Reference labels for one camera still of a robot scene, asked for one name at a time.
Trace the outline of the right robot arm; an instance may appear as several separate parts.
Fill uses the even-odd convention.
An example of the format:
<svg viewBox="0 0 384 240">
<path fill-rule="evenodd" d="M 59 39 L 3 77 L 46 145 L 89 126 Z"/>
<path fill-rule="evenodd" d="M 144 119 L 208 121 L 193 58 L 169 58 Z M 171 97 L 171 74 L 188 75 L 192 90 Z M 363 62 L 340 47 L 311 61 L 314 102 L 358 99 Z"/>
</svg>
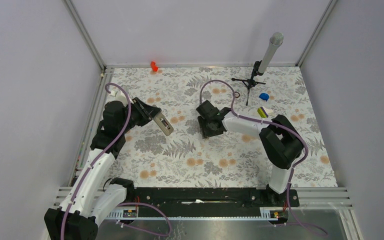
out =
<svg viewBox="0 0 384 240">
<path fill-rule="evenodd" d="M 273 206 L 281 205 L 287 199 L 285 191 L 291 183 L 293 165 L 298 162 L 297 158 L 302 151 L 308 149 L 289 120 L 280 114 L 271 121 L 259 120 L 239 115 L 230 107 L 219 110 L 208 100 L 202 102 L 196 111 L 203 139 L 226 132 L 260 139 L 265 154 L 273 165 L 266 198 Z"/>
</svg>

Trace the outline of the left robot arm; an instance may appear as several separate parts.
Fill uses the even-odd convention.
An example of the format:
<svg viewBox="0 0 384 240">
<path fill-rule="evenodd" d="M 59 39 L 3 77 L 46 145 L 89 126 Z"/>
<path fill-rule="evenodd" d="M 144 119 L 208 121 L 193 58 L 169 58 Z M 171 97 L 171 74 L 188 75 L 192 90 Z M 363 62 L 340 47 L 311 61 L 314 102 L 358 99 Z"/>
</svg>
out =
<svg viewBox="0 0 384 240">
<path fill-rule="evenodd" d="M 110 101 L 104 106 L 78 179 L 59 207 L 49 208 L 45 213 L 45 225 L 52 240 L 94 240 L 99 226 L 118 204 L 128 206 L 134 202 L 131 180 L 116 180 L 98 199 L 95 194 L 126 142 L 125 133 L 147 125 L 161 112 L 161 108 L 137 97 Z"/>
</svg>

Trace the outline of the white remote control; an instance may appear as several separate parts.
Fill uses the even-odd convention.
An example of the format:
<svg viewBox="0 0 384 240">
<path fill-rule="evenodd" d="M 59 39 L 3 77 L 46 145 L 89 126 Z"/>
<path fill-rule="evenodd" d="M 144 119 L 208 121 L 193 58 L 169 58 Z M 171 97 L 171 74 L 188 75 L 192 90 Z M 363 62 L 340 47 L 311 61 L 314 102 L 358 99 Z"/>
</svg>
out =
<svg viewBox="0 0 384 240">
<path fill-rule="evenodd" d="M 171 123 L 167 120 L 167 118 L 164 116 L 163 112 L 160 111 L 155 115 L 153 118 L 153 121 L 157 124 L 157 126 L 161 129 L 161 131 L 166 135 L 170 136 L 172 132 L 174 131 L 173 126 Z"/>
</svg>

